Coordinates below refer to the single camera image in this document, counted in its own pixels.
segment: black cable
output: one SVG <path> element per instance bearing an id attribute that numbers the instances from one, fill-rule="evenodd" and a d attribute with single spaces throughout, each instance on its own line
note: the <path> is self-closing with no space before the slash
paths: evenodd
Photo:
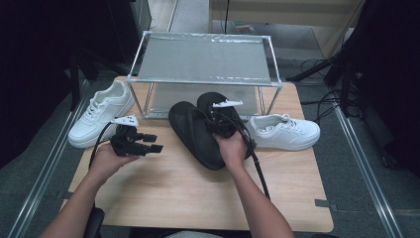
<path id="1" fill-rule="evenodd" d="M 215 111 L 213 111 L 212 113 L 215 113 L 215 114 L 218 114 L 218 115 L 221 115 L 221 116 L 225 117 L 230 123 L 232 123 L 232 125 L 235 126 L 237 131 L 241 134 L 242 140 L 245 142 L 246 146 L 248 147 L 248 149 L 251 152 L 251 156 L 254 159 L 254 165 L 256 166 L 257 173 L 259 174 L 260 181 L 262 182 L 263 193 L 265 194 L 266 198 L 268 198 L 270 200 L 268 188 L 266 187 L 265 178 L 263 177 L 263 171 L 262 171 L 262 168 L 260 166 L 260 160 L 257 157 L 256 153 L 254 152 L 253 146 L 250 144 L 250 141 L 251 141 L 250 131 L 248 131 L 247 127 L 245 127 L 244 124 L 242 124 L 242 123 L 240 123 L 240 125 L 242 126 L 242 128 L 240 128 L 234 121 L 232 121 L 232 119 L 230 119 L 228 116 L 226 116 L 222 113 L 215 112 Z M 248 138 L 247 138 L 247 135 L 245 135 L 244 130 L 248 132 Z"/>
<path id="2" fill-rule="evenodd" d="M 226 17 L 225 17 L 225 34 L 226 34 L 226 30 L 227 30 L 227 28 L 228 28 L 228 13 L 229 13 L 229 3 L 230 3 L 231 1 L 230 0 L 228 0 L 228 6 L 226 7 Z"/>

